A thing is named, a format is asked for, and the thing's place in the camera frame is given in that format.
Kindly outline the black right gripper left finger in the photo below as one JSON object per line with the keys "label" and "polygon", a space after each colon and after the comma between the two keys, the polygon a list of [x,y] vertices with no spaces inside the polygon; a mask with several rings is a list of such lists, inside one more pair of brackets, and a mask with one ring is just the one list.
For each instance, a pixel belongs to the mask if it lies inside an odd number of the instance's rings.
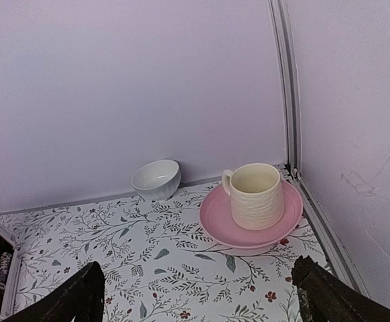
{"label": "black right gripper left finger", "polygon": [[105,277],[98,262],[89,262],[49,295],[6,321],[102,321]]}

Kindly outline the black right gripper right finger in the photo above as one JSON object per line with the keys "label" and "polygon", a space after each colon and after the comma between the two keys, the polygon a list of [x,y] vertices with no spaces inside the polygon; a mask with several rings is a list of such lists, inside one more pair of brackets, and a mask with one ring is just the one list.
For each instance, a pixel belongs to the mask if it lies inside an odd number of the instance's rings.
{"label": "black right gripper right finger", "polygon": [[390,309],[351,289],[309,256],[295,261],[291,277],[302,321],[390,321]]}

